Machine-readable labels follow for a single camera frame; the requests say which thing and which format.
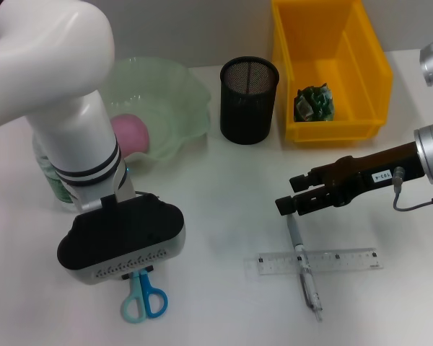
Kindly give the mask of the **black mesh pen holder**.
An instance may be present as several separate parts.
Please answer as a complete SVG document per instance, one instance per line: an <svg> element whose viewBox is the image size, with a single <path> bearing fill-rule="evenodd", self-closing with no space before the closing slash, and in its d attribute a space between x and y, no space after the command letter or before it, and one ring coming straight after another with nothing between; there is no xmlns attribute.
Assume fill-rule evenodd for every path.
<svg viewBox="0 0 433 346"><path fill-rule="evenodd" d="M266 59L242 56L220 71L220 131L229 141L253 145L271 130L279 72Z"/></svg>

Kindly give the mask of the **pink peach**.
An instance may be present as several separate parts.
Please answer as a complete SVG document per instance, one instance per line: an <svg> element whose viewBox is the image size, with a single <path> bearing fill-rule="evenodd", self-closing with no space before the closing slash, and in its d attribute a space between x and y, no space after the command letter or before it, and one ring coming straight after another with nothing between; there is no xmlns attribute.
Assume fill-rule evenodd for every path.
<svg viewBox="0 0 433 346"><path fill-rule="evenodd" d="M149 132L144 122L133 114L120 114L111 119L122 157L149 150Z"/></svg>

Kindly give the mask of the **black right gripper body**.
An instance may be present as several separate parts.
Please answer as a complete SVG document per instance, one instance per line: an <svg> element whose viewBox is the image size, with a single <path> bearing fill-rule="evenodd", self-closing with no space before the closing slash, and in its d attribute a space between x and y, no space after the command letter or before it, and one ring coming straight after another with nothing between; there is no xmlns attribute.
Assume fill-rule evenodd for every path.
<svg viewBox="0 0 433 346"><path fill-rule="evenodd" d="M332 205L348 205L358 195L391 185L398 167L404 169L407 180L425 175L414 142L359 158L340 158L326 174L326 190Z"/></svg>

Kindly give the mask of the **yellow plastic bin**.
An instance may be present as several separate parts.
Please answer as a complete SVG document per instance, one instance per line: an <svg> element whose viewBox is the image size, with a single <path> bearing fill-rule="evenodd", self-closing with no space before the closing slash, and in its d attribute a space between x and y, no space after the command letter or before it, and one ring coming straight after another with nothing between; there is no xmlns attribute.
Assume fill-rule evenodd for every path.
<svg viewBox="0 0 433 346"><path fill-rule="evenodd" d="M393 72L361 0L271 0L271 8L281 135L325 146L376 136L387 122ZM333 119L295 121L298 91L323 84Z"/></svg>

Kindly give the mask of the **grey clear pen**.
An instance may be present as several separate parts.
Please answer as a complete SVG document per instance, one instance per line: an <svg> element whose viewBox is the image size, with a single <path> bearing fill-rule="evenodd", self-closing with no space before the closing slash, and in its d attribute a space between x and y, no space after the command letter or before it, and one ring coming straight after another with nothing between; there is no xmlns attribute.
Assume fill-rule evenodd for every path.
<svg viewBox="0 0 433 346"><path fill-rule="evenodd" d="M317 321L321 322L323 320L321 316L323 307L312 275L311 266L307 258L304 242L292 214L287 216L287 227L294 247L294 253L297 258L299 278L304 293L305 303L315 314Z"/></svg>

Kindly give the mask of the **clear green-label water bottle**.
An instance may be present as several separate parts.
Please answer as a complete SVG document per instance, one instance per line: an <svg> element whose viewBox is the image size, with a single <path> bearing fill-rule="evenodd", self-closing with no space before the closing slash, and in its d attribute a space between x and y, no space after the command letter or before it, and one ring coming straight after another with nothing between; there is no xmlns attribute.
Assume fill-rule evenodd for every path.
<svg viewBox="0 0 433 346"><path fill-rule="evenodd" d="M56 199L65 210L76 212L76 207L71 200L69 192L64 187L59 176L56 174L56 170L54 169L53 165L48 159L48 156L46 155L46 152L43 150L43 147L40 145L40 142L37 140L35 135L32 135L32 149L35 160L47 179Z"/></svg>

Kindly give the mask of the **green wavy glass fruit plate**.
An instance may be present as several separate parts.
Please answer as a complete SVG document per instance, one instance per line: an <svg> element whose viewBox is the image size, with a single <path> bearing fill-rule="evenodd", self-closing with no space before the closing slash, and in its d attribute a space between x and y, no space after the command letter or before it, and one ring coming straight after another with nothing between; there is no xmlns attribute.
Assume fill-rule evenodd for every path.
<svg viewBox="0 0 433 346"><path fill-rule="evenodd" d="M117 61L99 93L109 117L132 114L148 130L148 150L127 155L128 163L171 159L211 127L209 90L174 61L151 57Z"/></svg>

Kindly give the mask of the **transparent plastic ruler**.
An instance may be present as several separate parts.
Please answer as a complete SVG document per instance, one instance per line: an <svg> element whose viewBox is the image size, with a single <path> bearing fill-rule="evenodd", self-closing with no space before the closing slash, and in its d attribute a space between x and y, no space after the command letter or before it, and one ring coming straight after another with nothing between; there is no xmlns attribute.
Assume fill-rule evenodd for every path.
<svg viewBox="0 0 433 346"><path fill-rule="evenodd" d="M380 255L375 248L343 249L296 252L259 253L243 261L247 275L293 275L300 273L306 265L315 273L355 272L383 268Z"/></svg>

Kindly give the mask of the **blue scissors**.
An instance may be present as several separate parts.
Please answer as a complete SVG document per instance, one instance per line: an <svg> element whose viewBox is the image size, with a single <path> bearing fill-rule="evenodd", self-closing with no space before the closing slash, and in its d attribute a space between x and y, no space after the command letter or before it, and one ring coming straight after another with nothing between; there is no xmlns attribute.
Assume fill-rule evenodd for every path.
<svg viewBox="0 0 433 346"><path fill-rule="evenodd" d="M152 286L149 273L143 269L130 274L130 292L121 305L121 316L131 324L161 317L167 310L166 293Z"/></svg>

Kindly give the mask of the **green plastic wrapper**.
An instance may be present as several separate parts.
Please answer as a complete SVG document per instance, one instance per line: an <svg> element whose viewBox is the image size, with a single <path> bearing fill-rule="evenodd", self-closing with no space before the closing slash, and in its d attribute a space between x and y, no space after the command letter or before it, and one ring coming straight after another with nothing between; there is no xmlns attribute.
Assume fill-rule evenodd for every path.
<svg viewBox="0 0 433 346"><path fill-rule="evenodd" d="M295 122L332 121L335 115L333 95L326 83L298 89L293 108Z"/></svg>

